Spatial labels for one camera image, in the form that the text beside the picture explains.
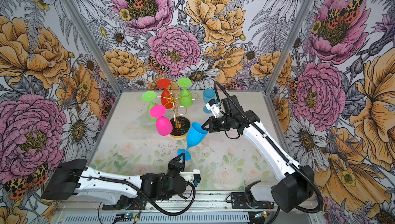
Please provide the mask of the light blue wine glass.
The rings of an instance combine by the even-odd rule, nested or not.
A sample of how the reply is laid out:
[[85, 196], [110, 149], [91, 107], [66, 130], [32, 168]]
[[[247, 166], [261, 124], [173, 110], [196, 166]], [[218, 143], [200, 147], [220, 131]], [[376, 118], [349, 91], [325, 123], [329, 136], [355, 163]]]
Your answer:
[[[213, 89], [206, 89], [203, 91], [203, 100], [207, 104], [210, 100], [216, 100], [216, 93]], [[211, 111], [207, 108], [203, 108], [203, 112], [206, 114], [211, 114]]]

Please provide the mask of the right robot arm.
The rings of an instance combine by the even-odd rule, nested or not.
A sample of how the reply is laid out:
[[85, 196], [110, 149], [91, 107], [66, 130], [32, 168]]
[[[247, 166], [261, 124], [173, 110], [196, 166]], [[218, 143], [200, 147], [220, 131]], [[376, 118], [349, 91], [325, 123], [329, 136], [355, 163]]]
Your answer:
[[210, 100], [205, 106], [212, 116], [202, 125], [203, 130], [218, 133], [235, 129], [238, 135], [254, 145], [274, 173], [277, 180], [275, 185], [267, 186], [257, 180], [245, 188], [245, 198], [250, 206], [273, 202], [286, 213], [293, 209], [304, 213], [320, 211], [321, 197], [316, 207], [302, 207], [302, 203], [317, 192], [313, 170], [309, 166], [302, 166], [281, 148], [253, 111], [244, 111], [236, 96], [218, 102]]

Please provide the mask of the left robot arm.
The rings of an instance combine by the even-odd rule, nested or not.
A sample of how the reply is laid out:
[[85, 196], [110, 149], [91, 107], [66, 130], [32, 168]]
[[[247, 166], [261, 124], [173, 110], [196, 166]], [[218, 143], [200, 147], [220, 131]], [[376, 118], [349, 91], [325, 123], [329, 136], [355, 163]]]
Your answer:
[[71, 196], [102, 201], [107, 206], [118, 203], [121, 196], [134, 199], [168, 200], [186, 191], [194, 173], [184, 172], [185, 161], [176, 157], [169, 161], [167, 173], [125, 176], [101, 172], [86, 166], [85, 159], [64, 162], [55, 169], [43, 190], [47, 200], [68, 200]]

